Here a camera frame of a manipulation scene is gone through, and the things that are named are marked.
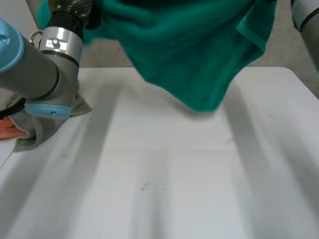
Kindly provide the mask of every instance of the white tabletop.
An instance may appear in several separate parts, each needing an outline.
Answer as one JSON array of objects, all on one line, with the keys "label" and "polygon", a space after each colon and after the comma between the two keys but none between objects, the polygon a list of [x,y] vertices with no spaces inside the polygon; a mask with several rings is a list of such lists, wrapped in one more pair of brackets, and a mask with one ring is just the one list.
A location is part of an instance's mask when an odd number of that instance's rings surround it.
[{"label": "white tabletop", "polygon": [[197,114],[132,68],[81,69],[93,112],[0,170],[1,239],[317,239],[319,101],[245,68]]}]

